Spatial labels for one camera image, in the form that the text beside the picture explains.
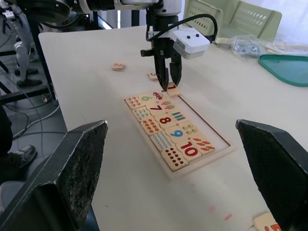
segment loose puzzle piece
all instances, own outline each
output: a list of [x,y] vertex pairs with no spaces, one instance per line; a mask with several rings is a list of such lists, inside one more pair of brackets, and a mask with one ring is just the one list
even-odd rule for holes
[[155,120],[159,123],[159,126],[163,129],[176,126],[176,123],[166,113],[155,116]]
[[114,63],[114,65],[112,66],[112,69],[114,71],[122,71],[124,66],[125,66],[124,63]]
[[139,108],[139,107],[143,107],[144,106],[144,104],[141,102],[140,99],[138,99],[137,96],[128,97],[127,99],[125,99],[125,102],[128,104],[128,106],[131,109]]
[[191,121],[187,121],[185,123],[179,124],[179,127],[185,132],[185,134],[191,138],[195,135],[199,134],[198,128],[191,123]]
[[159,90],[153,91],[152,95],[155,97],[157,103],[160,103],[161,101],[165,100],[171,100],[166,92],[162,92]]
[[140,95],[138,95],[138,98],[145,105],[151,104],[151,103],[156,103],[155,97],[151,94],[151,92],[140,94]]
[[141,121],[141,126],[149,136],[163,131],[154,119],[145,119]]
[[183,154],[184,158],[188,161],[192,161],[201,157],[201,153],[190,141],[184,141],[177,143],[177,149]]
[[255,218],[253,223],[258,231],[282,231],[271,213]]
[[164,149],[161,155],[172,171],[176,171],[188,164],[175,146]]
[[170,97],[178,96],[181,94],[180,90],[173,82],[168,83],[167,93]]
[[133,110],[133,114],[137,118],[139,122],[141,122],[144,119],[153,119],[150,112],[146,109],[146,107],[140,107],[138,109]]
[[188,137],[178,126],[167,128],[165,130],[165,133],[171,138],[171,141],[174,143],[180,143],[188,140]]
[[188,118],[179,110],[179,109],[173,109],[168,112],[168,115],[171,116],[171,118],[177,123],[184,123],[188,121]]
[[150,78],[150,80],[158,80],[157,75],[153,72],[148,73],[148,77]]
[[158,103],[147,104],[146,109],[150,111],[152,116],[158,116],[166,113],[166,111]]
[[159,102],[159,105],[161,105],[167,113],[176,109],[175,104],[171,100],[162,100]]
[[152,135],[151,140],[159,152],[174,145],[164,131]]
[[210,143],[210,141],[202,135],[193,136],[190,141],[197,147],[202,155],[215,150],[215,147]]

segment floor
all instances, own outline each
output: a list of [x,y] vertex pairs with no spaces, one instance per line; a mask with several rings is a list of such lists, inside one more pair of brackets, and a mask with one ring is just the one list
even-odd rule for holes
[[[0,34],[0,46],[8,39],[11,31],[7,29],[6,35]],[[15,43],[15,37],[16,34],[13,33],[11,38],[8,40],[8,42],[0,48],[0,51],[8,51],[14,49],[14,43]],[[16,77],[14,75],[14,69],[16,68],[17,61],[16,56],[3,56],[0,57],[0,60],[9,68],[10,72],[7,74],[7,76],[13,81],[17,82],[19,80],[19,77]],[[43,68],[41,66],[40,61],[30,63],[30,68],[36,68],[38,69],[39,73],[36,75],[29,76],[31,79],[40,79],[42,80],[43,84],[46,84],[47,80],[45,78]],[[7,77],[0,72],[0,81],[12,92],[18,91],[17,87],[13,85],[11,81],[7,79]],[[39,106],[44,104],[44,101],[42,100],[41,96],[33,97],[31,98],[32,103],[35,106]],[[14,103],[10,103],[9,105],[14,105],[18,107],[32,107],[32,104],[29,102],[28,99],[20,100]],[[51,112],[53,112],[57,107],[53,105],[53,102],[50,102],[44,106],[38,107],[37,111],[41,118],[47,116]],[[12,132],[13,134],[16,134],[20,130],[22,130],[26,126],[26,116],[21,113],[16,113],[8,108],[4,108],[7,112],[7,116],[12,122]],[[34,109],[18,109],[19,112],[25,113],[29,116],[29,123],[32,121],[37,120],[39,117]],[[58,111],[53,114],[50,118],[47,118],[46,120],[42,121],[42,128],[44,132],[50,132],[50,131],[56,131],[56,132],[67,132],[66,126],[64,123],[64,119],[61,113],[61,110],[58,109]],[[39,134],[33,134],[33,135],[27,135],[28,133],[33,132],[39,132]],[[29,166],[29,169],[26,173],[26,177],[29,177],[30,174],[33,172],[33,170],[36,168],[36,166],[41,163],[48,155],[52,154],[52,152],[55,150],[55,148],[60,143],[62,137],[64,134],[53,134],[53,133],[44,133],[43,134],[43,140],[41,140],[41,125],[40,123],[36,123],[32,127],[30,127],[24,134],[24,136],[16,139],[13,141],[11,152],[17,151],[20,148],[22,148],[25,145],[32,144],[36,147],[38,151],[37,158],[33,161],[33,163]]]

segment blue number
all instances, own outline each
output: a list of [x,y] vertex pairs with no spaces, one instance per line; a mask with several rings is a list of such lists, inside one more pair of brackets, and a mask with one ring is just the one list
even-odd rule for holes
[[171,136],[181,137],[183,136],[183,132],[181,130],[175,130],[174,134],[170,134]]

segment wooden puzzle board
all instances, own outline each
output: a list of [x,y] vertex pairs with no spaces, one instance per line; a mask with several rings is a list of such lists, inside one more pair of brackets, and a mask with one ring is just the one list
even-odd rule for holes
[[[176,110],[177,116],[179,115],[178,111],[180,111],[181,114],[185,116],[185,119],[183,119],[182,121],[175,121],[174,120],[175,118],[171,117],[172,112],[174,112],[173,110],[166,111],[165,113],[160,115],[156,114],[157,113],[156,110],[150,110],[150,108],[157,108],[157,107],[159,108],[158,105],[161,105],[162,102],[162,101],[152,102],[153,99],[148,98],[153,94],[153,92],[159,92],[160,94],[165,95],[166,97],[165,100],[171,101],[172,104],[175,105],[175,108],[177,109]],[[201,116],[193,108],[193,104],[188,102],[188,100],[185,99],[185,97],[181,94],[178,96],[169,97],[167,93],[158,90],[158,91],[150,91],[146,93],[140,93],[133,96],[129,96],[125,99],[125,101],[127,102],[125,107],[128,113],[131,115],[132,120],[138,127],[145,141],[149,144],[150,148],[157,157],[162,168],[171,179],[186,175],[206,164],[209,164],[231,153],[236,149],[236,147],[226,138],[224,138],[224,136],[221,133],[217,132],[217,130],[213,128],[212,124],[210,124],[209,121],[206,120],[204,116]],[[129,102],[135,102],[136,104],[133,103],[135,106],[132,106],[132,104],[128,106]],[[136,113],[138,112],[143,114],[144,117],[139,117],[139,119],[137,119]],[[168,128],[162,127],[165,124],[159,123],[160,121],[159,119],[162,117],[163,119],[162,121],[166,122],[166,120],[164,120],[167,117],[166,115],[172,118],[171,123],[176,122],[176,124],[172,124],[172,126]],[[151,123],[155,127],[156,131],[151,130],[153,129],[152,127],[150,127],[152,126]],[[187,125],[193,126],[191,130],[193,129],[197,130],[196,134],[190,134],[188,135],[189,137],[183,138],[183,140],[180,141],[176,140],[177,137],[171,135],[171,134],[173,135],[179,134],[175,132],[174,129],[172,129],[175,126],[179,126],[181,128],[189,128],[189,126]],[[200,148],[204,147],[197,145],[197,143],[199,142],[197,142],[196,139],[198,138],[202,139],[206,143],[206,147],[214,147],[215,149],[214,150],[206,149],[207,151],[204,151],[205,149],[201,150]],[[164,140],[166,142],[164,143],[165,147],[163,147],[163,145],[161,146],[157,145],[158,142],[155,143],[155,141],[159,139],[161,141]]]

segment robotic arm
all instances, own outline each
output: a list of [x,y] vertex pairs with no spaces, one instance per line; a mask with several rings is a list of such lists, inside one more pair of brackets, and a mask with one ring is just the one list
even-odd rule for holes
[[[194,28],[179,28],[184,23],[178,22],[181,12],[181,0],[9,0],[18,5],[23,12],[37,22],[63,22],[71,11],[88,14],[98,10],[142,10],[146,9],[147,32],[146,40],[151,42],[152,48],[142,50],[141,56],[154,56],[155,71],[163,90],[167,90],[169,71],[165,59],[171,58],[170,75],[172,81],[178,85],[181,79],[181,57],[190,59],[203,55],[210,44],[210,40],[201,35]],[[211,15],[209,17],[215,26],[217,23]]]

